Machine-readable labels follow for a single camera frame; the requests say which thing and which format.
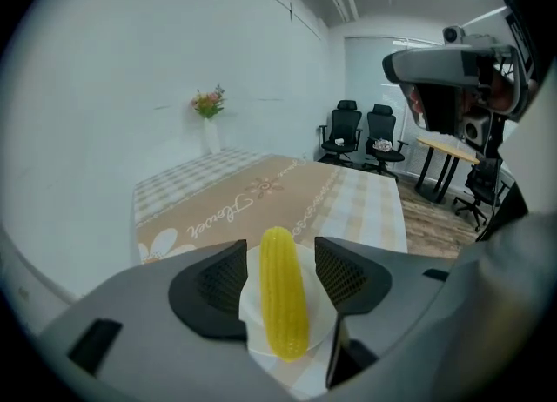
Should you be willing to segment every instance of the checkered tablecloth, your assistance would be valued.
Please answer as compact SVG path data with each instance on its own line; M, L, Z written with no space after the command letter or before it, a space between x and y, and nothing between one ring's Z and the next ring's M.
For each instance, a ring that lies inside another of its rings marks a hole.
M269 155L229 149L159 173L135 186L136 226Z
M138 184L135 211L144 263L245 238L281 225L313 248L316 236L406 252L406 229L391 178L288 157L226 150ZM332 332L293 363L252 353L299 399L326 392Z

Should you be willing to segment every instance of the wooden table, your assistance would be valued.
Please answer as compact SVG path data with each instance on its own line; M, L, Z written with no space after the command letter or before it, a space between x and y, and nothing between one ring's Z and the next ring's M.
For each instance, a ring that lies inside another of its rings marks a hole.
M445 196L446 189L448 189L449 184L451 183L451 179L453 179L454 172L456 171L456 167L459 164L459 160L462 159L463 161L467 161L471 164L477 165L480 161L475 157L475 155L471 155L466 153L465 151L456 149L451 145L443 144L442 142L432 141L429 139L424 139L423 137L417 137L418 142L421 142L423 145L427 145L429 147L429 151L427 152L426 162L424 163L424 168L419 175L418 183L415 185L416 191L425 199L432 201L437 204L441 204L443 202L443 197ZM424 178L426 177L427 168L429 167L429 163L432 160L433 151L438 150L443 153L446 153L445 163L443 164L443 169L441 170L441 174L439 179L437 180L437 184L431 188L423 185ZM443 188L441 192L439 192L439 188L441 187L441 183L443 182L443 177L445 176L446 169L451 162L451 158L454 157L453 164L451 165L451 169L449 170L449 174L446 177L445 183L443 184Z

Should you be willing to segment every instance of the flower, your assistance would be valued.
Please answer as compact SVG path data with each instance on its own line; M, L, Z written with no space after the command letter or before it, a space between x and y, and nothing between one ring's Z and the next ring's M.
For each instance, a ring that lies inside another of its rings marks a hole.
M217 85L214 92L202 93L198 91L198 94L190 101L190 105L201 117L210 119L224 109L222 106L225 102L224 93L225 90L220 85Z
M255 178L255 181L253 181L250 186L245 189L251 193L259 191L258 199L261 199L265 194L271 195L273 190L279 191L284 190L285 188L280 185L277 179L270 181L269 178Z
M181 253L195 250L196 247L194 245L180 245L176 249L171 250L174 243L176 243L177 237L178 232L176 229L164 229L155 237L149 251L143 243L139 243L138 248L141 262L153 263L163 258L174 257Z

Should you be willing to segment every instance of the speaker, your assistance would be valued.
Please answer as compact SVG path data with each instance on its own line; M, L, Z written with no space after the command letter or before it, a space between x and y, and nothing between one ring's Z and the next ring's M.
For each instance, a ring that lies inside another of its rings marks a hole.
M482 151L489 137L491 114L479 107L473 107L462 118L464 136L476 150Z
M443 30L445 44L461 44L464 36L464 30L459 26L449 26Z

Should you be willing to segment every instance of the black mesh pad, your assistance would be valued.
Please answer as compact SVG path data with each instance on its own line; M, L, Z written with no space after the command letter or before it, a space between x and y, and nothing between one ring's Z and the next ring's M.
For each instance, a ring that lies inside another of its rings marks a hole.
M238 319L240 293L247 280L247 243L237 241L224 251L183 269L171 282L170 306L190 329L207 338L247 340Z
M322 237L315 238L315 271L340 315L371 311L393 281L382 265Z

